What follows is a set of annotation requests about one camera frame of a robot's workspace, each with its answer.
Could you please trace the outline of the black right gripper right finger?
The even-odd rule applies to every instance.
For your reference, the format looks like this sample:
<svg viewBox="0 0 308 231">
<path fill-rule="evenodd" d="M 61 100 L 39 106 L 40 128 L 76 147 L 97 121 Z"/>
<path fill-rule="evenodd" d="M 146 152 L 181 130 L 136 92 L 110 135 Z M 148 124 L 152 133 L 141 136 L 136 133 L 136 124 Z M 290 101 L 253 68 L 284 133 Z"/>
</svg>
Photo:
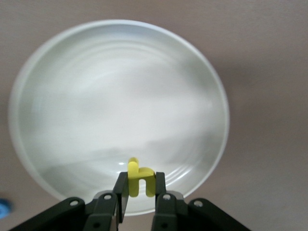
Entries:
<svg viewBox="0 0 308 231">
<path fill-rule="evenodd" d="M 153 231 L 248 231 L 249 229 L 204 198 L 189 203 L 183 195 L 166 189 L 165 174 L 155 176 Z"/>
</svg>

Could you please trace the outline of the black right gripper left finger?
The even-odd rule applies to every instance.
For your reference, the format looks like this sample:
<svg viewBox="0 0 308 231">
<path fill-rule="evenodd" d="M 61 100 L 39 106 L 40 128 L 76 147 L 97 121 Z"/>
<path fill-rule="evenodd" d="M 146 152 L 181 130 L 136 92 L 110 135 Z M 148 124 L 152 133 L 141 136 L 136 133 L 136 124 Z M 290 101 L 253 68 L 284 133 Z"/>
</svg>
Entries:
<svg viewBox="0 0 308 231">
<path fill-rule="evenodd" d="M 128 174 L 121 172 L 111 191 L 86 204 L 67 198 L 12 228 L 12 231 L 117 231 L 128 202 Z"/>
</svg>

